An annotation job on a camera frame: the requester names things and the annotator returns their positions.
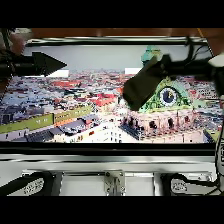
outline clock face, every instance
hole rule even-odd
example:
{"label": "clock face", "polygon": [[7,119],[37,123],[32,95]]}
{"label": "clock face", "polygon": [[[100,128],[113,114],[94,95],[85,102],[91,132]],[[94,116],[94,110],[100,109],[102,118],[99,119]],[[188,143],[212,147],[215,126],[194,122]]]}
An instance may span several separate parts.
{"label": "clock face", "polygon": [[166,107],[173,106],[177,101],[177,93],[174,89],[169,87],[164,88],[160,92],[160,101]]}

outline metal clamp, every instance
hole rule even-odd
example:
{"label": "metal clamp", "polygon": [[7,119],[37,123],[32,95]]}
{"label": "metal clamp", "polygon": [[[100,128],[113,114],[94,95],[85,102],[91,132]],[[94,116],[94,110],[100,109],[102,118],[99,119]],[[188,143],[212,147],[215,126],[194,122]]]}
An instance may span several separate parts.
{"label": "metal clamp", "polygon": [[107,196],[124,196],[126,192],[124,171],[105,171],[104,186]]}

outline screen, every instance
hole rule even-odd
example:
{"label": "screen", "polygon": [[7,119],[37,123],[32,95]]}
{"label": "screen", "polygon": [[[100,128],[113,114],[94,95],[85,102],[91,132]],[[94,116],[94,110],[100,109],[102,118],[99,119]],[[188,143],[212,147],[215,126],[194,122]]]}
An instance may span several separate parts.
{"label": "screen", "polygon": [[[77,45],[27,47],[67,64],[48,77],[13,77],[0,106],[0,141],[57,143],[213,143],[222,110],[214,84],[193,76],[162,80],[138,112],[123,85],[163,54],[184,60],[188,47]],[[211,57],[207,46],[197,59]]]}

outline black border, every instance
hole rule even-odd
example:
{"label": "black border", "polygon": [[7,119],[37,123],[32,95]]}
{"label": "black border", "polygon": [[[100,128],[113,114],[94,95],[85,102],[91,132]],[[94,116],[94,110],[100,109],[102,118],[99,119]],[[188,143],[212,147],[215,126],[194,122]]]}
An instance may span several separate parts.
{"label": "black border", "polygon": [[[65,45],[185,45],[186,40],[163,41],[140,41],[141,38],[164,38],[164,37],[107,37],[107,38],[58,38],[60,40],[41,39],[27,43],[27,47],[41,46],[65,46]],[[207,42],[197,41],[194,45],[208,46]],[[1,142],[1,154],[27,154],[27,155],[138,155],[138,156],[214,156],[215,144],[140,144],[140,143],[19,143]]]}

